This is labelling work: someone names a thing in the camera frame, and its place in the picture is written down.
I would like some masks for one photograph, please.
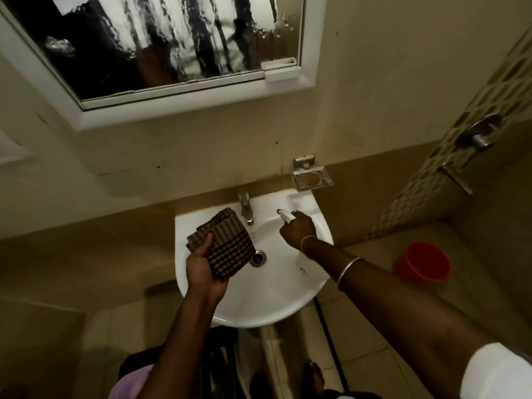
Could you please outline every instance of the silver bangle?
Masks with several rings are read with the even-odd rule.
[[[342,277],[344,276],[345,272],[348,271],[348,269],[351,267],[353,263],[355,263],[357,260],[362,260],[361,257],[356,257],[352,261],[350,261],[347,266],[342,270],[342,273],[340,273],[340,277],[338,277],[338,281],[336,282],[336,287],[340,290],[340,282],[342,281]]]

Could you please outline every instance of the white mirror frame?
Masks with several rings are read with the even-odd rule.
[[[211,81],[218,81],[220,86],[89,111],[82,110],[78,101],[28,44],[28,39],[17,32],[3,14],[0,14],[0,53],[76,131],[83,131],[315,86],[326,3],[327,0],[305,0],[299,66],[249,73],[247,75],[254,76],[253,81],[231,85],[220,84],[222,79],[213,79]]]

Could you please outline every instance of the sink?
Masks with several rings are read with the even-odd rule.
[[[230,278],[226,295],[216,308],[213,321],[235,328],[254,328],[275,323],[305,306],[323,287],[329,275],[316,262],[290,247],[279,234],[283,225],[278,208],[300,210],[312,217],[318,238],[333,243],[329,227],[312,193],[283,190],[250,199],[255,222],[246,226],[239,202],[206,208],[176,217],[176,279],[185,295],[188,283],[187,236],[216,213],[231,207],[245,225],[256,249],[266,259],[260,265],[246,264]]]

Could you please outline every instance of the red bucket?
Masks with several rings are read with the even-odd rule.
[[[417,241],[406,247],[392,273],[408,282],[443,282],[451,275],[451,263],[437,246]]]

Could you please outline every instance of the chrome faucet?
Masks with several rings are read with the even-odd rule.
[[[255,219],[253,218],[253,209],[249,202],[249,194],[244,190],[238,190],[238,200],[240,200],[240,206],[242,207],[241,214],[246,220],[247,225],[252,226]]]

